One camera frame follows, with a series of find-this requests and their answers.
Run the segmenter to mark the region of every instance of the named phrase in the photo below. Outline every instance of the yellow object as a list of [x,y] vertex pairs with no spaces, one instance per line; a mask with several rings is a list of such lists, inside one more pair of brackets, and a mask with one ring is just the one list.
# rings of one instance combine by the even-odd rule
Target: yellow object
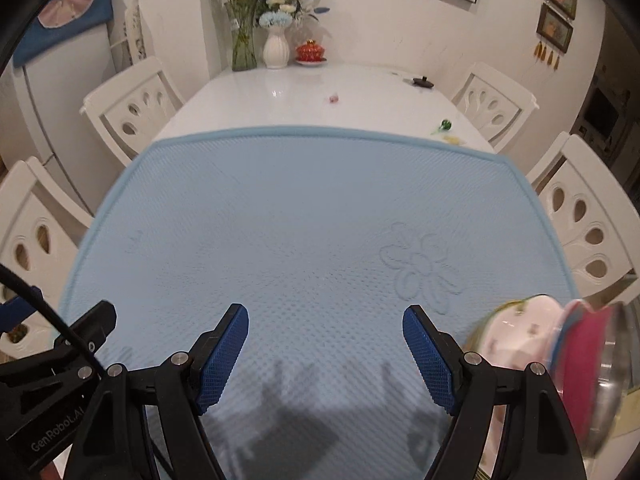
[[640,388],[626,394],[622,399],[618,422],[611,433],[612,437],[631,433],[640,429]]
[[452,136],[452,135],[445,135],[445,136],[442,137],[442,139],[447,144],[453,144],[454,146],[463,146],[464,144],[466,144],[466,142],[464,140],[460,139],[459,137]]

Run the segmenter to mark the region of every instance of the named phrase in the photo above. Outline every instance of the glossy table surface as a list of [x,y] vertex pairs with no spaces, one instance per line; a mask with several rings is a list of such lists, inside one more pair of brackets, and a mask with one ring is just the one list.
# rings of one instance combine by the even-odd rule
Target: glossy table surface
[[[337,96],[338,102],[330,102]],[[431,135],[448,119],[448,135],[462,145],[493,153],[468,119],[437,89],[412,85],[391,69],[328,64],[224,72],[191,98],[156,137],[280,124],[334,126],[443,140]]]

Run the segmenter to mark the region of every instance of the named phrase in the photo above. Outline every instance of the red lidded container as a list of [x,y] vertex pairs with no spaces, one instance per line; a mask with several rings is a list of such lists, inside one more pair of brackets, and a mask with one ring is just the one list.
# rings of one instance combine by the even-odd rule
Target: red lidded container
[[320,62],[324,61],[324,48],[314,40],[308,40],[304,45],[300,45],[296,52],[298,61]]

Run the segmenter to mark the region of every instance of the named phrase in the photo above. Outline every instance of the glass vase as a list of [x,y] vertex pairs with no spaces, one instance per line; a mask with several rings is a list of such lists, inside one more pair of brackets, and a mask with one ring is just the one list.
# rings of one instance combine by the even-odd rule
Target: glass vase
[[258,0],[226,3],[226,13],[231,22],[233,56],[231,70],[242,72],[258,66],[254,49],[255,7]]

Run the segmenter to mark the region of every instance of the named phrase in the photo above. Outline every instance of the small plate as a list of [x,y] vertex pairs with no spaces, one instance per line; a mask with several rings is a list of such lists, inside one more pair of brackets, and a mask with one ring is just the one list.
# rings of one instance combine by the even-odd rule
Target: small plate
[[326,63],[326,58],[323,57],[320,61],[300,61],[299,59],[297,59],[296,63],[302,66],[322,66]]

